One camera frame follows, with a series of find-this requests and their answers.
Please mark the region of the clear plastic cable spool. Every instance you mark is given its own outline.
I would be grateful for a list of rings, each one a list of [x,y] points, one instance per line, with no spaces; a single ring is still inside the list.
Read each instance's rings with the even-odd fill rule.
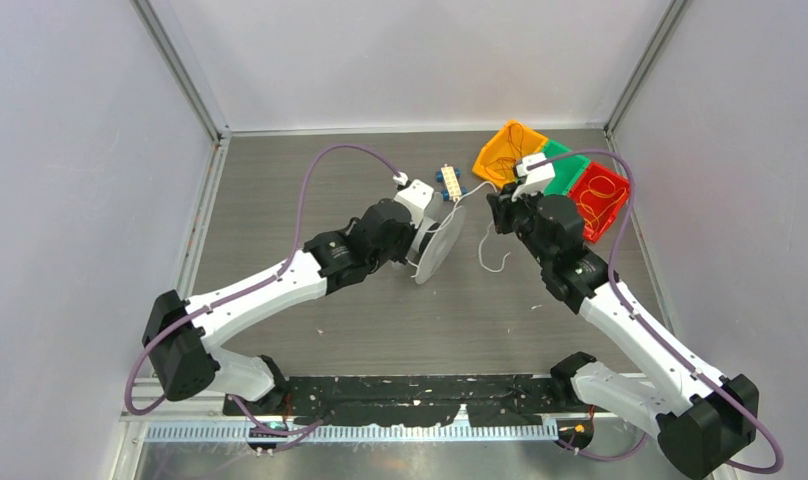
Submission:
[[[415,268],[411,278],[418,285],[426,283],[437,272],[458,241],[465,223],[466,209],[462,206],[454,206],[440,219],[443,203],[441,195],[434,193],[406,256],[407,263]]]

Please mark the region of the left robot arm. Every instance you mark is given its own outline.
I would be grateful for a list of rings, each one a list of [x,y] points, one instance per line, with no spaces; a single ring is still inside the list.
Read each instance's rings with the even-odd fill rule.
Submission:
[[[423,218],[419,207],[382,199],[347,228],[316,235],[291,258],[240,282],[186,300],[175,290],[159,295],[142,343],[163,399],[211,390],[278,412],[287,389],[273,360],[237,354],[225,343],[285,309],[363,282],[389,261],[404,262]]]

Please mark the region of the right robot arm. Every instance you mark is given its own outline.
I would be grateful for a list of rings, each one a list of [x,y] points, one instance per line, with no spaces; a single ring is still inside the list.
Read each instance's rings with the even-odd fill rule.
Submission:
[[[586,244],[574,201],[516,195],[508,185],[487,202],[499,234],[515,235],[540,267],[547,291],[610,338],[640,368],[640,382],[584,352],[556,364],[551,397],[564,410],[609,411],[653,438],[669,463],[703,479],[754,442],[759,391],[728,377],[657,322],[608,263]]]

